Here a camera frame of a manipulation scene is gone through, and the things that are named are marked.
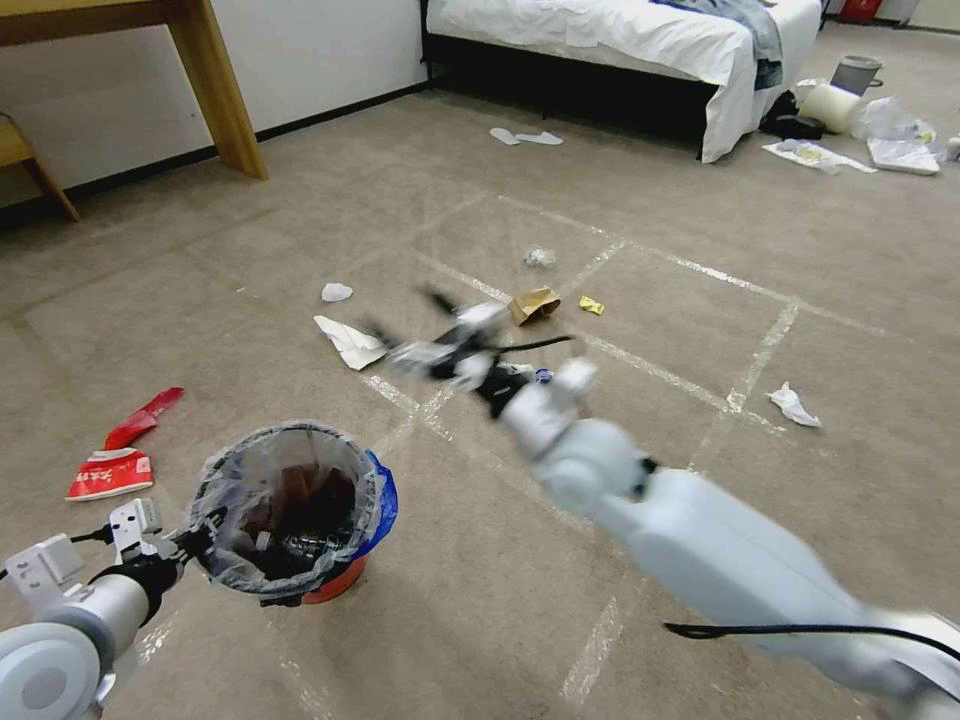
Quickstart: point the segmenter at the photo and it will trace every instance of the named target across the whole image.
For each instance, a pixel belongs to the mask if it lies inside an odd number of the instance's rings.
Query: paper roll
[[[862,98],[833,85],[817,85],[800,106],[801,117],[811,117],[833,133],[846,132]]]

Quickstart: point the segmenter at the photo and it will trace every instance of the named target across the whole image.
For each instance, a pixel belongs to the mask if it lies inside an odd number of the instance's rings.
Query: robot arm
[[[184,565],[213,544],[222,513],[166,537],[153,502],[136,499],[101,530],[55,535],[5,563],[34,622],[0,633],[0,707],[12,720],[96,718],[125,675],[137,630],[160,608]],[[87,584],[75,540],[116,546],[117,564]]]
[[[669,628],[694,638],[737,634],[804,659],[841,685],[897,701],[915,720],[960,717],[956,625],[863,604],[806,543],[746,503],[700,475],[659,468],[613,423],[578,419],[594,366],[570,360],[548,385],[512,373],[493,342],[505,322],[504,309],[487,303],[459,316],[459,330],[395,347],[391,357],[407,374],[453,377],[476,392],[553,502],[620,541],[700,615],[735,626]]]

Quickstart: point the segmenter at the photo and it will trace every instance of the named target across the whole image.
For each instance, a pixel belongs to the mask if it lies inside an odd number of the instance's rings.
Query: bed frame
[[[696,139],[699,158],[706,105],[717,91],[715,85],[434,35],[427,31],[429,1],[420,0],[428,87],[442,84],[497,98],[506,95],[539,107],[544,119],[559,112],[625,124],[658,137]],[[442,78],[438,63],[450,70]]]

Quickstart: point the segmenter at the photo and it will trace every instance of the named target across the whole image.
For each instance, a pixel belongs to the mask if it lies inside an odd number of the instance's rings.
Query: red bin
[[[883,0],[847,0],[847,4],[840,11],[840,19],[870,22],[876,17],[881,5]]]

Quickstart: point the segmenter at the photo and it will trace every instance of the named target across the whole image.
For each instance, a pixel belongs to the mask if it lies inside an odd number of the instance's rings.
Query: crumpled red packaging
[[[94,450],[77,468],[77,476],[64,500],[96,500],[153,485],[150,458],[140,450]]]
[[[142,490],[153,485],[150,458],[130,443],[157,426],[157,418],[176,404],[183,388],[172,387],[117,425],[96,450],[77,468],[76,477],[64,498],[70,502],[96,500]]]

